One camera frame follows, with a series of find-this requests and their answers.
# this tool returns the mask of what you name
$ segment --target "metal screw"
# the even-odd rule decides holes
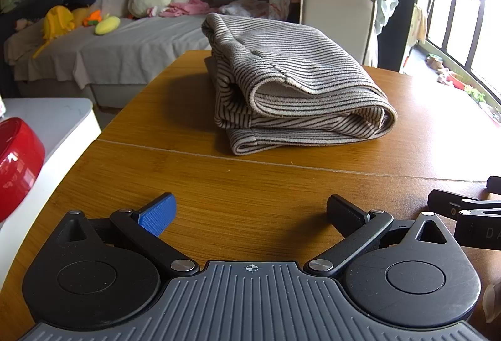
[[[189,272],[195,268],[195,264],[188,259],[177,259],[170,264],[170,267],[176,272]]]
[[[330,260],[327,260],[327,259],[311,260],[308,263],[308,266],[310,269],[315,270],[317,272],[328,272],[329,270],[331,270],[334,267],[332,262]]]

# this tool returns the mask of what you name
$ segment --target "ribbed gray plate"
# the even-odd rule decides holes
[[[334,280],[306,275],[294,262],[209,262],[195,276],[171,280],[154,306],[127,323],[94,332],[72,332],[41,323],[23,337],[25,341],[341,339],[483,338],[466,323],[413,332],[375,322],[345,299]]]

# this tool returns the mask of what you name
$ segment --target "orange plush toy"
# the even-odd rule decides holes
[[[90,27],[91,25],[97,25],[97,23],[100,23],[102,20],[101,10],[96,10],[90,13],[89,16],[82,21],[82,25]]]

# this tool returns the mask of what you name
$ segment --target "crosshair marking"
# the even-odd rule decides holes
[[[245,270],[250,273],[257,272],[258,269],[260,269],[260,267],[257,267],[256,265],[249,265],[245,268]]]

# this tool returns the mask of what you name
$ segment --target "yellow plush toy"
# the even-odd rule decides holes
[[[45,43],[35,51],[33,58],[36,58],[53,39],[74,30],[74,28],[74,17],[71,11],[64,6],[54,6],[51,8],[44,19]]]
[[[94,29],[94,33],[96,35],[104,35],[108,34],[111,31],[114,31],[120,25],[120,19],[116,16],[106,16],[103,21],[96,25]]]

